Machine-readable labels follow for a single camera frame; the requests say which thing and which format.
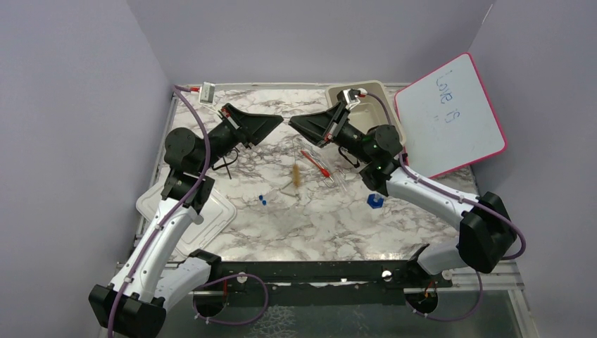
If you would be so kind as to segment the blue base graduated cylinder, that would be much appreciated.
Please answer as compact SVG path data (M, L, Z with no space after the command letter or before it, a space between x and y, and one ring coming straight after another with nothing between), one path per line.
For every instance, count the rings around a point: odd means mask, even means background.
M367 197L367 205L373 209L382 208L385 200L386 200L386 197L383 196L382 194L372 193L372 194L369 194Z

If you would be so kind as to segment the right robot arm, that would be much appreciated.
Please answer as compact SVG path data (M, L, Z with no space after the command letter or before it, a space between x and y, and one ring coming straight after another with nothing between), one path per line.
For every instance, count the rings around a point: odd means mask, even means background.
M408 167L393 125L378 125L366 133L349 122L341 102L327 111L290 118L289 126L318 147L329 143L344 148L364 163L359 174L365 186L385 197L402 199L441 218L458 238L426 244L408 260L408 281L422 287L439 273L470 267L490 273L507 258L519 235L501 198L491 192L476 196L428 180Z

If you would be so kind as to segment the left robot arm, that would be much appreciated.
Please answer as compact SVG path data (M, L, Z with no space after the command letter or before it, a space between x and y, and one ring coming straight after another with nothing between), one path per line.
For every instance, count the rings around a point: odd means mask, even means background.
M220 283L221 270L198 258L175 271L177 280L158 282L171 253L187 228L206 205L214 179L213 165L238 144L260 144L283 122L280 115L245 113L232 104L218 112L220 123L203 137L179 127L165 138L164 161L170 172L161 191L158 209L134 252L106 286L95 285L89 294L92 310L108 337L156 337L168 307L179 301L197 282L204 289Z

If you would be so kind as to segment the red plastic spatula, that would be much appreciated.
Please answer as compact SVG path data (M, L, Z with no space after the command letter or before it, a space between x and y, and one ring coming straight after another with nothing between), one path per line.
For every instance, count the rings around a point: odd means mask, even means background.
M322 166L319 162L317 162L307 151L301 150L301 154L307 160L309 160L321 172L321 174L325 178L330 178L331 177L331 174L329 173L329 171L324 166Z

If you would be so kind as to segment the tan bristle test tube brush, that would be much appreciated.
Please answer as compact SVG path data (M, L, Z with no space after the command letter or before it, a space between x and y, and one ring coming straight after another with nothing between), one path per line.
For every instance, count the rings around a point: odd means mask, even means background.
M293 166L292 166L292 182L293 186L298 189L302 184L301 178L301 169L298 165L298 146L296 145L295 141L291 141L292 150L293 150Z

